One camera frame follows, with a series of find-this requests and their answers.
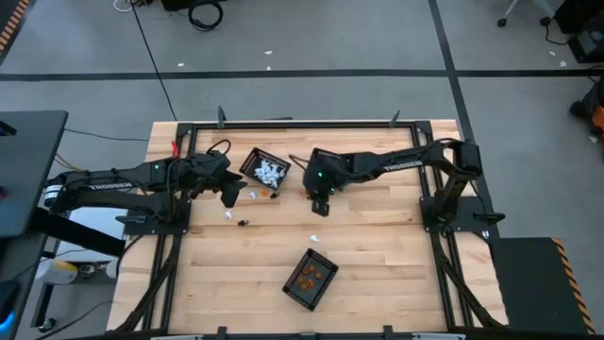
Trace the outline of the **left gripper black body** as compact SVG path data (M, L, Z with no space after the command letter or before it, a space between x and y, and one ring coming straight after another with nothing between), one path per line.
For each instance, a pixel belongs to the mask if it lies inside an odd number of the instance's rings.
M238 189L241 176L229 171L230 159L219 151L195 153L181 160L181 187L185 189Z

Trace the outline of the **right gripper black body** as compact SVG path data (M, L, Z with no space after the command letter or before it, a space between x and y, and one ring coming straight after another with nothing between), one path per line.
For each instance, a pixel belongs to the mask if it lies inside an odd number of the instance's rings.
M304 173L304 187L313 196L341 191L348 180L349 161L333 158L310 158Z

